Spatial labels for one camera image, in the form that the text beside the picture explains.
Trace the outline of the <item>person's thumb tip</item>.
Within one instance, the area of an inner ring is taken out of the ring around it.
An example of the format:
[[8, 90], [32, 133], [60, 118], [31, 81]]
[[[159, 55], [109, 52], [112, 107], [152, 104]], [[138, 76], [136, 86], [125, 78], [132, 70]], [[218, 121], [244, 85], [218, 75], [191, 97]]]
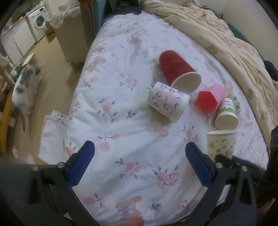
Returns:
[[136, 217], [118, 226], [143, 226], [143, 225], [144, 225], [144, 220], [141, 217]]

